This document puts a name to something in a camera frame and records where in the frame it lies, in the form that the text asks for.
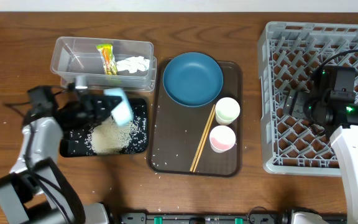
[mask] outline brown tray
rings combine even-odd
[[[241,114],[229,125],[236,133],[237,142],[234,147],[224,153],[216,153],[211,149],[208,136],[196,172],[190,172],[190,167],[212,106],[223,97],[232,97],[241,105],[240,67],[232,62],[218,62],[223,72],[222,91],[213,102],[199,108],[189,108],[174,102],[163,87],[162,77],[169,61],[171,59],[162,62],[156,80],[153,123],[147,154],[148,165],[156,172],[218,177],[236,175],[242,164]],[[218,125],[214,119],[211,129]]]

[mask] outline chopsticks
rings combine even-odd
[[[215,105],[212,106],[211,113],[209,114],[208,120],[205,124],[203,135],[201,136],[200,143],[198,144],[196,155],[194,156],[193,163],[191,163],[190,171],[196,172],[198,161],[200,160],[201,153],[203,153],[206,138],[208,137],[209,130],[215,115]]]

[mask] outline green connector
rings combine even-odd
[[[234,224],[242,224],[242,218],[235,218]]]
[[[154,224],[162,224],[162,217],[154,217]]]

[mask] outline white plastic basket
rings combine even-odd
[[[307,122],[282,113],[291,89],[309,91],[308,77],[330,56],[358,49],[358,25],[269,22],[258,41],[262,85],[262,159],[272,174],[340,176],[336,156],[325,136],[315,136]],[[329,63],[355,67],[358,53]],[[354,84],[358,103],[358,76]]]

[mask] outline white cup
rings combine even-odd
[[[231,124],[240,115],[240,105],[230,97],[221,98],[215,106],[216,121],[220,125]]]
[[[216,126],[209,134],[209,143],[215,152],[226,152],[236,143],[236,134],[227,126]]]

